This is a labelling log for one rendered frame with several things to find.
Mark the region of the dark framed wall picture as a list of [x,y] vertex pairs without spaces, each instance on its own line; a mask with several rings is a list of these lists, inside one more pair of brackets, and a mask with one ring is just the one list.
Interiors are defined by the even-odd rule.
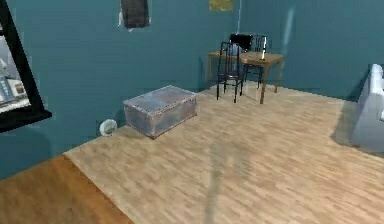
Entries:
[[119,25],[130,30],[150,24],[148,0],[120,0]]

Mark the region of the white round ball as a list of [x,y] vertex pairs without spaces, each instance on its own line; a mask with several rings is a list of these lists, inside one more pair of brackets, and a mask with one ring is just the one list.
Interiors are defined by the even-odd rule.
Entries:
[[102,136],[111,136],[117,130],[117,122],[113,119],[106,119],[99,125],[99,132]]

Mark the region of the brown wooden table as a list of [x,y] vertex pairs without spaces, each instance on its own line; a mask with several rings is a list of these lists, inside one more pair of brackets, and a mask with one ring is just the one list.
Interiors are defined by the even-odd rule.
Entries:
[[[220,52],[214,51],[208,54],[207,75],[205,80],[206,87],[209,87],[210,81],[212,80],[211,62],[213,58],[220,58]],[[262,82],[261,96],[260,96],[260,103],[263,104],[270,67],[273,64],[278,65],[278,71],[276,73],[276,79],[274,84],[274,92],[277,92],[279,80],[280,80],[280,74],[282,70],[282,64],[284,62],[284,56],[281,54],[273,54],[273,53],[246,52],[246,53],[240,54],[240,60],[242,63],[260,65],[264,67],[263,82]]]

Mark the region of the grey metal trunk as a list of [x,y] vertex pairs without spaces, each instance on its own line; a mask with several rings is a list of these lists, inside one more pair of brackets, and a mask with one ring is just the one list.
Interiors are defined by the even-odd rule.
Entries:
[[197,115],[192,91],[168,85],[123,102],[126,123],[155,139]]

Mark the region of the black framed window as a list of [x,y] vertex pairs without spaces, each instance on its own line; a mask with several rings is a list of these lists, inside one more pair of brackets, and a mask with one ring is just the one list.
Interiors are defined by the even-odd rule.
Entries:
[[52,117],[43,105],[6,0],[0,0],[0,133]]

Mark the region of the yellow wall picture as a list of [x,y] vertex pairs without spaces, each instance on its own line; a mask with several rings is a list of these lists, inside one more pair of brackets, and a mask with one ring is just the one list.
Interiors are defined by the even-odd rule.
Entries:
[[209,0],[211,11],[232,11],[233,0]]

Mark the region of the black slatted chair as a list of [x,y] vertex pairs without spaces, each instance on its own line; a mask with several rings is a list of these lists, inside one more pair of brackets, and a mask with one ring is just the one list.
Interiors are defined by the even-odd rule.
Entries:
[[[265,53],[267,48],[267,37],[265,35],[254,35],[253,36],[254,41],[254,48],[253,50],[255,52],[261,52]],[[257,80],[257,87],[260,87],[262,83],[263,78],[263,67],[261,65],[252,65],[252,64],[244,64],[243,69],[245,71],[245,75],[251,74],[257,74],[258,80]]]
[[234,87],[233,102],[237,102],[237,95],[242,95],[245,72],[240,67],[240,46],[231,42],[222,42],[219,50],[219,60],[216,73],[216,98],[220,96],[220,86],[226,91],[232,81]]

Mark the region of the pale blue sofa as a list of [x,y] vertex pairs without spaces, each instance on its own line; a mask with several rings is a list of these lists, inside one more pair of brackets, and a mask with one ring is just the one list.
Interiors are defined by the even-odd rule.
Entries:
[[355,112],[350,143],[367,148],[369,152],[384,153],[384,68],[382,65],[369,66]]

